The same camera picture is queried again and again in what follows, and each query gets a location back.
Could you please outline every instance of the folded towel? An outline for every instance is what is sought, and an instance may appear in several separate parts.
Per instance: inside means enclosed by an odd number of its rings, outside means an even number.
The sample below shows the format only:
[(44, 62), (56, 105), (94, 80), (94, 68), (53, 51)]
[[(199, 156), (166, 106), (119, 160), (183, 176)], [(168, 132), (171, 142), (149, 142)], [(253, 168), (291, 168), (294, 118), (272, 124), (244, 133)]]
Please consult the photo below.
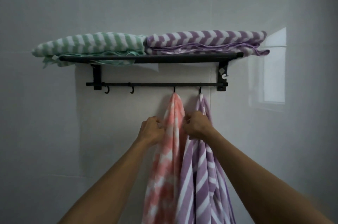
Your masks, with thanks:
[(180, 97), (171, 96), (164, 117), (167, 127), (164, 140), (157, 148), (144, 201), (142, 224), (173, 224), (178, 199), (181, 168), (180, 142), (184, 109)]
[(145, 51), (150, 55), (243, 52), (244, 56), (264, 56), (269, 54), (269, 50), (260, 51), (257, 48), (266, 35), (265, 31), (222, 30), (154, 34), (147, 38)]
[[(45, 67), (57, 64), (66, 67), (73, 62), (60, 61), (60, 56), (128, 56), (146, 55), (144, 52), (145, 35), (125, 33), (95, 33), (68, 36), (55, 41), (39, 44), (32, 50), (35, 57), (43, 57)], [(130, 65), (129, 60), (98, 60), (98, 64)]]
[[(200, 94), (197, 110), (211, 121)], [(180, 175), (176, 224), (235, 224), (223, 170), (211, 148), (201, 140), (187, 140)]]

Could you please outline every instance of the black metal towel rack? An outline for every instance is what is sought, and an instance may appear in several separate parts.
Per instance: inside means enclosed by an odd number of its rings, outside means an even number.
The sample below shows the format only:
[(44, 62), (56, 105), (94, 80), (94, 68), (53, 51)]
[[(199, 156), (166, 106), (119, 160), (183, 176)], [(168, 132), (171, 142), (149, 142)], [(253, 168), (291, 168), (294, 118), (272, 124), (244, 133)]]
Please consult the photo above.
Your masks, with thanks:
[[(107, 87), (105, 92), (109, 93), (109, 86), (129, 86), (132, 87), (134, 93), (134, 87), (136, 86), (152, 86), (152, 87), (201, 87), (203, 86), (215, 86), (218, 91), (225, 91), (228, 83), (226, 78), (228, 63), (231, 60), (243, 57), (243, 53), (213, 53), (213, 54), (201, 54), (201, 55), (161, 55), (161, 56), (61, 56), (61, 61), (69, 61), (76, 63), (91, 64), (93, 67), (93, 82), (86, 83), (87, 86), (94, 86), (94, 90), (102, 90), (102, 87)], [(219, 62), (218, 76), (216, 83), (105, 83), (101, 81), (101, 66), (97, 64), (98, 60), (134, 60), (136, 64), (145, 63), (207, 63), (207, 62)]]

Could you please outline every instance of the hand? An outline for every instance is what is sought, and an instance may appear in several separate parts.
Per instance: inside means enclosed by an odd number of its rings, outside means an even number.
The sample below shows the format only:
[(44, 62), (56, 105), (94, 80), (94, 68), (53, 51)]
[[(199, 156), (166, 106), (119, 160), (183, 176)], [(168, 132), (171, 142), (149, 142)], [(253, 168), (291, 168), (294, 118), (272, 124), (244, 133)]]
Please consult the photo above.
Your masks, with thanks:
[(165, 130), (156, 116), (149, 117), (142, 122), (139, 135), (135, 142), (144, 142), (147, 146), (158, 144), (163, 140)]
[(184, 117), (183, 129), (190, 137), (205, 140), (214, 128), (206, 115), (201, 111), (195, 111)]

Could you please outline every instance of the white wall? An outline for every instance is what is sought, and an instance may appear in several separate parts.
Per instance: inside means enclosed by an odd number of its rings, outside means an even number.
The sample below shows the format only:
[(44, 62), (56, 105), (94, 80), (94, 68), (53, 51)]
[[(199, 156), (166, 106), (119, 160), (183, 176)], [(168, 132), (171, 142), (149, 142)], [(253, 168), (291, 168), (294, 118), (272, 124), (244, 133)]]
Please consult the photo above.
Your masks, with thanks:
[[(85, 86), (90, 66), (43, 70), (31, 48), (98, 31), (283, 28), (286, 42), (270, 40), (269, 61), (234, 61), (227, 91), (203, 93), (228, 140), (338, 221), (337, 0), (0, 0), (0, 6), (0, 222), (57, 222), (125, 152), (141, 122), (163, 115), (172, 93), (137, 87), (134, 94), (111, 88), (106, 95)], [(274, 58), (276, 46), (285, 54)], [(215, 79), (215, 67), (103, 67), (106, 82)], [(264, 101), (264, 91), (278, 92), (282, 102)], [(177, 92), (191, 110), (198, 90)], [(151, 158), (149, 152), (120, 223), (140, 223)], [(252, 223), (232, 186), (230, 195), (237, 223)]]

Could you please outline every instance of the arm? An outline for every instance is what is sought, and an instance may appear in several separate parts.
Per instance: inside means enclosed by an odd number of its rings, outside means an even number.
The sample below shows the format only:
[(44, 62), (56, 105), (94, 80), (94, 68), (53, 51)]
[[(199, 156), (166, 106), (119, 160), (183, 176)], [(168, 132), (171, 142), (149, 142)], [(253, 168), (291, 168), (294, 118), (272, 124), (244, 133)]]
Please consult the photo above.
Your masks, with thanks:
[(127, 202), (147, 149), (160, 142), (164, 129), (150, 117), (129, 150), (70, 208), (59, 224), (116, 224)]
[(227, 141), (200, 111), (185, 120), (185, 131), (213, 150), (255, 223), (333, 224), (300, 193)]

